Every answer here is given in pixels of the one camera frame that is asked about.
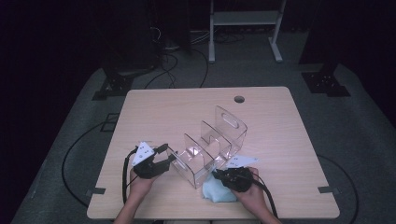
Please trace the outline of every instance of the cloth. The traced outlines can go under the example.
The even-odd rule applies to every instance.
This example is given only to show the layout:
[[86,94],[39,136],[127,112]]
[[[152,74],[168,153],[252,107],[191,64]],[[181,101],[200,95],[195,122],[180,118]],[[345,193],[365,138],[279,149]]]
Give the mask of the cloth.
[[210,174],[202,185],[202,193],[205,199],[213,203],[233,203],[236,197],[229,188],[224,187],[220,180]]

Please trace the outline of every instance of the wooden table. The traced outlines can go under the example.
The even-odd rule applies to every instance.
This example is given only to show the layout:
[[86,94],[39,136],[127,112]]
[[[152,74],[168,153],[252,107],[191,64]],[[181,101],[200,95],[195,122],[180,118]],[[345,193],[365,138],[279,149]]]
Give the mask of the wooden table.
[[[237,103],[235,96],[243,96]],[[280,218],[335,218],[339,209],[309,140],[299,112],[284,87],[133,90],[129,91],[110,142],[88,217],[115,218],[121,210],[121,174],[124,158],[141,141],[156,147],[168,143],[185,147],[184,133],[199,138],[201,121],[215,123],[219,105],[247,125],[240,155],[257,157],[252,166],[271,191]],[[166,153],[156,156],[161,161]],[[240,203],[212,203],[202,199],[174,167],[158,178],[135,218],[144,219],[250,219]]]

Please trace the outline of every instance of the floor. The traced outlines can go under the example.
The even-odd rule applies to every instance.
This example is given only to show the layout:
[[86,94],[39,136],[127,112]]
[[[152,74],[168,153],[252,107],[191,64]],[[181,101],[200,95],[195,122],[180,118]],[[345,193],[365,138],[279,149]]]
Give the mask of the floor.
[[[173,67],[177,59],[170,73],[155,78],[164,72],[157,68],[135,78],[132,89],[289,88],[330,186],[337,190],[334,197],[341,215],[332,220],[281,221],[393,223],[396,219],[395,128],[357,76],[341,64],[334,75],[350,97],[328,97],[309,91],[301,73],[318,71],[320,64],[298,64],[307,33],[279,35],[277,43],[283,63],[275,62],[267,40],[269,35],[236,35],[240,41],[217,44],[216,62],[211,64],[206,63],[206,43],[194,45],[199,51],[191,54],[170,52],[172,56],[163,56],[164,69]],[[81,90],[12,223],[111,223],[111,220],[89,219],[84,205],[90,202],[112,137],[112,132],[101,132],[101,123],[108,114],[120,113],[125,99],[115,96],[104,101],[92,100],[105,78],[99,68]],[[80,202],[66,189],[64,180]]]

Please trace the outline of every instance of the dark background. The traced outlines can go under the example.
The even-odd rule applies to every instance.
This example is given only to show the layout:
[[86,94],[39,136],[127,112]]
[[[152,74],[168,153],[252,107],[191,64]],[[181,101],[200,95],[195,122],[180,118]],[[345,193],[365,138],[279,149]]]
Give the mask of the dark background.
[[[155,7],[157,2],[154,7],[148,4],[143,15],[130,13],[136,10],[133,3],[0,1],[1,223],[13,218],[87,79],[104,58],[117,58],[115,52],[127,46],[121,39],[134,40],[128,48],[137,49],[123,54],[137,66],[151,63],[150,55],[155,53],[146,46],[151,33],[144,27],[136,29],[138,24],[158,25],[164,35],[184,44],[189,41],[188,26],[208,29],[209,1],[171,0]],[[276,0],[217,0],[216,9],[273,9],[277,4]],[[284,32],[310,31],[301,63],[322,63],[333,50],[393,124],[395,4],[289,0],[281,27]],[[178,20],[177,15],[188,18]],[[134,32],[125,27],[133,27]],[[147,53],[148,58],[136,63],[136,52]]]

